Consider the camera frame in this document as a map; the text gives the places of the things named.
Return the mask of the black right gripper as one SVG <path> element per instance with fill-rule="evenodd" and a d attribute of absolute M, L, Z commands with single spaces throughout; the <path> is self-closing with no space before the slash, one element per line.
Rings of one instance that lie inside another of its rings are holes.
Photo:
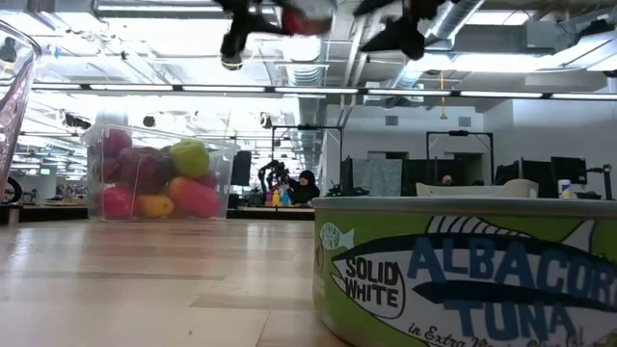
<path fill-rule="evenodd" d="M 370 14 L 400 0 L 362 0 L 354 9 L 354 14 Z M 411 0 L 412 18 L 432 20 L 438 8 L 448 0 Z M 417 29 L 417 22 L 400 17 L 388 21 L 386 28 L 364 43 L 361 52 L 381 51 L 402 52 L 407 58 L 418 61 L 424 56 L 424 36 Z"/>

